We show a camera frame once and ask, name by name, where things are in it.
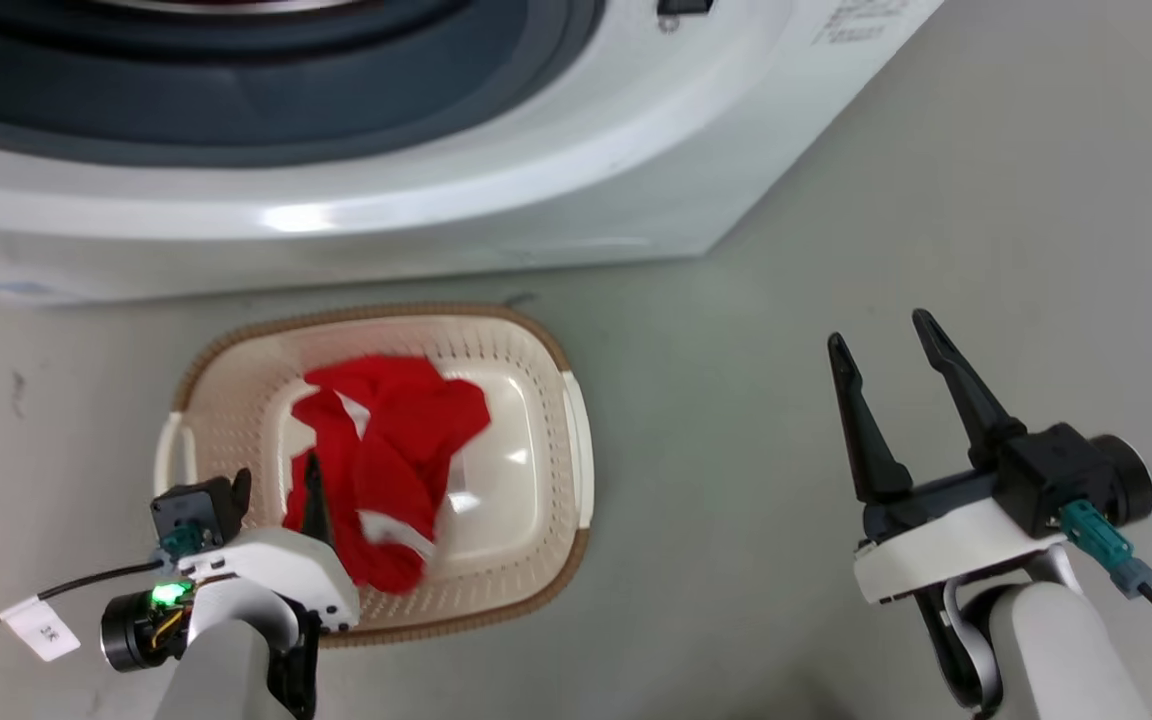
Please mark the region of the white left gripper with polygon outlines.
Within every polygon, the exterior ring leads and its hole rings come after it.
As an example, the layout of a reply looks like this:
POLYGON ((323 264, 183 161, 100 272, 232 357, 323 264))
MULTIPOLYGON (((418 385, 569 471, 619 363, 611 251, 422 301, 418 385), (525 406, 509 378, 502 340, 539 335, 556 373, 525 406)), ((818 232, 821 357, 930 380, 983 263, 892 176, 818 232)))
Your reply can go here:
MULTIPOLYGON (((238 469, 230 482, 229 520, 242 523, 250 510, 252 473, 238 469)), ((233 541, 175 561, 180 575, 200 583, 233 575, 316 612, 334 630, 361 623, 361 593, 334 551, 334 532, 323 471, 306 452, 300 533, 282 526, 242 530, 233 541)))

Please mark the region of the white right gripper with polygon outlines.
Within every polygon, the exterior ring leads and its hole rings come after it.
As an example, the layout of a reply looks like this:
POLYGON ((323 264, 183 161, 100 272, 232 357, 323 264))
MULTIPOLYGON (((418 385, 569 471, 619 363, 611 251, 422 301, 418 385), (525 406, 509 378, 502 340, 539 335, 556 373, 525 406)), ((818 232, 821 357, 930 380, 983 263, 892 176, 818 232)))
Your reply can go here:
MULTIPOLYGON (((929 365, 943 377, 963 423, 970 464, 977 470, 996 468, 1002 446, 1025 435, 1025 424, 996 400, 931 311, 916 309, 911 318, 929 365)), ((890 454, 865 401, 859 367, 840 333, 828 338, 827 353, 855 497, 865 505, 909 497, 914 478, 890 454)), ((958 487, 948 491, 954 506, 940 518, 856 552, 852 571, 865 601, 899 600, 922 588, 1001 568, 1064 541, 1059 530, 1043 538, 1028 536, 993 500, 996 473, 961 473, 956 479, 958 487)))

